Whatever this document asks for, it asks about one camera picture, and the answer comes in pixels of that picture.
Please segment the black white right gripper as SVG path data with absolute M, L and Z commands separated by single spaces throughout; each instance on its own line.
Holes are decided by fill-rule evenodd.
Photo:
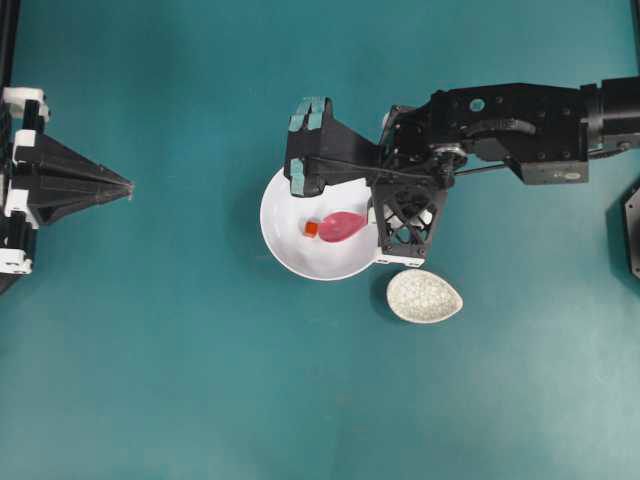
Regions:
M 369 222 L 376 226 L 379 264 L 421 266 L 428 259 L 448 191 L 431 180 L 367 179 Z

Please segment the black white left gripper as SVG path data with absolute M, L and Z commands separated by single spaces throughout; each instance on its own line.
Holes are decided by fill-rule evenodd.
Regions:
M 9 232 L 1 241 L 1 273 L 30 274 L 40 226 L 48 226 L 79 211 L 130 197 L 134 184 L 102 164 L 94 163 L 48 135 L 41 134 L 50 110 L 44 91 L 29 87 L 4 87 L 2 105 L 11 119 L 22 120 L 9 153 L 8 186 L 3 194 L 3 219 Z M 27 185 L 27 162 L 17 158 L 19 147 L 35 148 L 36 165 L 67 177 L 107 184 L 85 184 L 87 191 L 40 189 L 34 213 L 28 205 L 35 188 Z

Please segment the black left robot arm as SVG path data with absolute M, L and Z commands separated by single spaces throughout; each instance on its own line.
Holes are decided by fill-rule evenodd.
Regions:
M 45 134 L 51 112 L 39 88 L 11 74 L 20 3 L 1 3 L 1 290 L 32 273 L 39 230 L 130 196 L 133 183 Z

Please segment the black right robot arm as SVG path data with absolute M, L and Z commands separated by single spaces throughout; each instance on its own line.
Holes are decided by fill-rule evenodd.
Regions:
M 383 263 L 421 265 L 471 156 L 525 185 L 584 183 L 589 163 L 639 146 L 639 80 L 580 88 L 514 83 L 438 91 L 394 107 L 380 140 L 371 212 Z

